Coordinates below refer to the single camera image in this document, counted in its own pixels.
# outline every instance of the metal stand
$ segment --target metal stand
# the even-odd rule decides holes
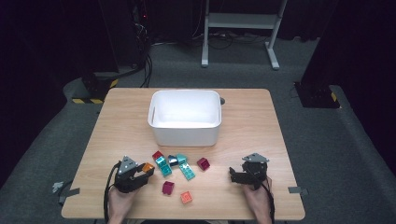
[[[204,44],[202,48],[202,67],[209,66],[208,59],[208,36],[209,27],[225,27],[225,28],[248,28],[248,29],[264,29],[273,32],[271,34],[270,42],[265,42],[265,49],[271,61],[274,70],[279,69],[274,53],[274,44],[276,35],[279,30],[280,23],[282,22],[283,12],[288,0],[282,0],[280,9],[276,15],[262,15],[262,14],[235,14],[235,13],[209,13],[209,0],[206,0],[205,9],[205,30],[204,30]]]

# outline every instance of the orange cube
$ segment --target orange cube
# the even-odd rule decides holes
[[[182,201],[183,203],[190,203],[190,202],[192,202],[192,197],[191,197],[189,191],[186,191],[186,192],[182,193],[182,194],[180,195],[180,198],[181,198],[181,201]]]
[[[149,170],[151,170],[152,168],[154,168],[153,165],[151,165],[150,163],[146,162],[146,164],[143,166],[142,171],[147,173]]]

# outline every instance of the robotic hand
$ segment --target robotic hand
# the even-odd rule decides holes
[[[105,209],[105,221],[108,222],[108,192],[110,191],[111,186],[110,179],[113,176],[114,170],[117,168],[117,173],[114,177],[114,186],[122,193],[129,193],[136,189],[140,189],[141,187],[145,186],[149,182],[149,177],[154,174],[154,167],[150,166],[148,169],[144,169],[145,163],[138,165],[135,161],[131,160],[129,157],[124,156],[122,161],[119,161],[117,164],[114,165],[113,169],[111,170],[110,175],[108,176],[106,189],[105,189],[105,196],[104,196],[104,209]],[[144,171],[145,173],[140,176],[134,176],[136,172],[140,173]]]
[[[269,204],[271,207],[271,219],[275,223],[275,204],[274,197],[271,190],[264,186],[262,181],[267,179],[267,162],[269,161],[264,156],[253,153],[242,158],[245,162],[242,164],[243,171],[245,173],[237,173],[233,168],[230,167],[231,181],[238,184],[253,185],[254,189],[263,187],[268,194]]]
[[[149,182],[149,177],[154,174],[154,167],[143,175],[134,176],[136,172],[140,173],[145,165],[137,165],[135,161],[124,156],[114,179],[114,187],[122,193],[128,193],[145,186]]]

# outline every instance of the small block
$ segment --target small block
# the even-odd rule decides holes
[[[157,165],[161,168],[166,166],[166,160],[163,156],[159,157],[157,160],[155,160],[155,162],[157,163]]]
[[[147,173],[149,170],[151,170],[152,168],[154,168],[153,165],[151,165],[150,163],[146,162],[146,164],[143,166],[142,171]]]
[[[187,162],[187,157],[185,155],[177,153],[176,157],[177,157],[178,164]]]
[[[190,202],[192,202],[192,197],[191,197],[189,191],[186,191],[186,192],[180,194],[180,198],[181,198],[181,201],[182,201],[183,203],[190,203]]]
[[[163,176],[172,174],[172,169],[168,164],[166,164],[165,166],[160,167],[160,168],[161,168],[161,172],[163,173]]]
[[[152,154],[152,159],[154,159],[155,161],[160,157],[163,157],[161,151],[156,151],[154,154]]]
[[[175,183],[169,182],[169,181],[165,181],[165,183],[163,183],[163,193],[167,194],[167,195],[171,195],[174,186],[175,186]]]
[[[181,172],[187,180],[191,180],[195,177],[195,173],[192,171],[187,163],[180,164],[178,167],[180,168]]]
[[[207,170],[210,166],[209,161],[206,158],[201,158],[198,160],[197,164],[203,171]]]
[[[168,156],[169,165],[175,166],[178,165],[178,160],[176,156],[169,155]]]

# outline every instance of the magenta cube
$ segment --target magenta cube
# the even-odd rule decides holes
[[[163,193],[167,195],[171,195],[174,186],[175,183],[165,181],[165,183],[163,183]]]
[[[209,161],[205,158],[198,160],[197,164],[203,171],[207,170],[207,168],[210,166]]]

